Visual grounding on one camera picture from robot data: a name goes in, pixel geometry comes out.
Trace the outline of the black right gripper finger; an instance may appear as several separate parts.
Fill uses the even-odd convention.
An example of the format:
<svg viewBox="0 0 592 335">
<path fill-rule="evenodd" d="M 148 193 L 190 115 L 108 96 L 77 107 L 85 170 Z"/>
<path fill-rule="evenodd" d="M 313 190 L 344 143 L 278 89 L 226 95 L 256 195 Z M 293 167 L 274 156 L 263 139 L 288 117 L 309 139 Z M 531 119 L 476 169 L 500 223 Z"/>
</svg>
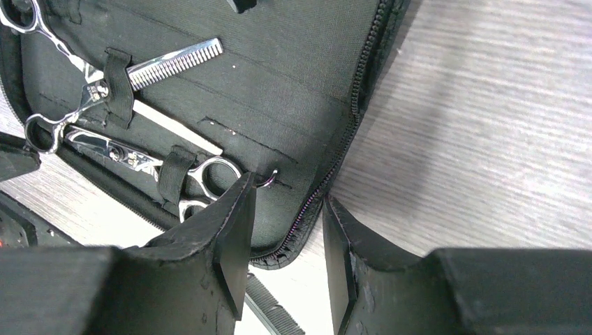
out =
<svg viewBox="0 0 592 335">
<path fill-rule="evenodd" d="M 40 165 L 40 156 L 25 139 L 1 132 L 1 181 L 37 171 Z"/>
<path fill-rule="evenodd" d="M 323 206 L 335 334 L 590 334 L 591 252 L 437 248 L 414 255 Z"/>
<path fill-rule="evenodd" d="M 256 207 L 252 173 L 143 247 L 7 248 L 2 334 L 232 334 Z"/>
</svg>

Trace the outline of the silver hair scissors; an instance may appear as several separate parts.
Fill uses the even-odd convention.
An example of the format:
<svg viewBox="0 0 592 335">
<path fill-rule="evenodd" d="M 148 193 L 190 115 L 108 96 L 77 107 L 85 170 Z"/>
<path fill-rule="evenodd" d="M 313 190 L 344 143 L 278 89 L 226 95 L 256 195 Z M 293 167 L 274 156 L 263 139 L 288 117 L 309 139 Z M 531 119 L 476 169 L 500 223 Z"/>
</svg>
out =
<svg viewBox="0 0 592 335">
<path fill-rule="evenodd" d="M 65 114 L 59 120 L 51 120 L 37 113 L 28 117 L 24 123 L 25 140 L 28 146 L 40 154 L 54 154 L 63 142 L 66 127 L 77 122 L 86 110 L 106 103 L 109 98 L 114 96 L 114 89 L 109 87 L 102 70 L 76 55 L 68 46 L 68 43 L 53 32 L 47 23 L 44 5 L 41 1 L 32 1 L 31 7 L 31 22 L 20 24 L 9 15 L 9 5 L 1 4 L 2 25 L 21 34 L 39 33 L 45 36 L 82 73 L 84 80 L 87 82 L 82 87 L 82 97 L 76 110 Z M 221 54 L 223 54 L 221 41 L 218 38 L 212 38 L 169 52 L 141 64 L 129 66 L 124 70 L 124 84 L 128 85 L 132 91 L 137 92 Z M 223 153 L 222 148 L 206 140 L 180 122 L 149 107 L 142 101 L 133 100 L 132 110 L 170 132 L 178 134 L 178 136 L 183 137 L 208 153 L 213 155 Z"/>
</svg>

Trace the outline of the black comb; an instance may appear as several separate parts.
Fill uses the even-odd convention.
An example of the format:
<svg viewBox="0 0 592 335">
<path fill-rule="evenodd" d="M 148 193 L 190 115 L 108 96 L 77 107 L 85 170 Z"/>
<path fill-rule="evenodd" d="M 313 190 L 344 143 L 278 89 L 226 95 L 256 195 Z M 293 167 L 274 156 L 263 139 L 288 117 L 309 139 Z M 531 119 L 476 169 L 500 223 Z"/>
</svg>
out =
<svg viewBox="0 0 592 335">
<path fill-rule="evenodd" d="M 270 334 L 305 335 L 291 314 L 251 272 L 246 277 L 245 302 Z"/>
</svg>

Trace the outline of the silver thinning scissors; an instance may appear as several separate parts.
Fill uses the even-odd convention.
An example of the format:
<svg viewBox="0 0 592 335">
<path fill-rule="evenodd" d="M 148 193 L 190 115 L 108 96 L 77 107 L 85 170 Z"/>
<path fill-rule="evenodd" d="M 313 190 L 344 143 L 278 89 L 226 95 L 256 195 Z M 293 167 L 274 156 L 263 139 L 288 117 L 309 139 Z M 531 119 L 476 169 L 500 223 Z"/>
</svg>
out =
<svg viewBox="0 0 592 335">
<path fill-rule="evenodd" d="M 170 204 L 177 212 L 181 223 L 194 212 L 206 208 L 221 197 L 208 187 L 207 179 L 212 166 L 224 167 L 236 179 L 243 175 L 236 163 L 222 156 L 212 156 L 198 161 L 196 156 L 185 148 L 174 146 L 167 157 L 161 158 L 128 143 L 78 126 L 68 127 L 64 142 L 102 163 L 149 175 L 165 203 Z"/>
</svg>

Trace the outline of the black tool pouch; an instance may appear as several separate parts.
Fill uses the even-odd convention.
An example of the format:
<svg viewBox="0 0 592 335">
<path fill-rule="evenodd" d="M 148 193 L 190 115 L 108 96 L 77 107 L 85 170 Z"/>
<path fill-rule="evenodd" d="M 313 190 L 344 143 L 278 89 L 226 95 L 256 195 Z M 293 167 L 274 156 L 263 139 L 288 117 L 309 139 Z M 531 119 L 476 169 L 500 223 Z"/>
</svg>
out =
<svg viewBox="0 0 592 335">
<path fill-rule="evenodd" d="M 46 24 L 115 93 L 82 128 L 166 157 L 209 154 L 132 112 L 181 122 L 259 180 L 251 264 L 302 251 L 367 110 L 407 1 L 43 1 Z"/>
</svg>

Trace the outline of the black hair clip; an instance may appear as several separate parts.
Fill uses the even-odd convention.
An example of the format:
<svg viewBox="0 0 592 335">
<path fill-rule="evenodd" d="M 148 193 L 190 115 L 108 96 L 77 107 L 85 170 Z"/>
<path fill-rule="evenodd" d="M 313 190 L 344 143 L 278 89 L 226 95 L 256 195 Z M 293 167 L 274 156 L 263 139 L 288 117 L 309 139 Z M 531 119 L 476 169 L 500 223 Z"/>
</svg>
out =
<svg viewBox="0 0 592 335">
<path fill-rule="evenodd" d="M 257 5 L 257 0 L 227 0 L 230 7 L 237 13 L 242 14 Z"/>
</svg>

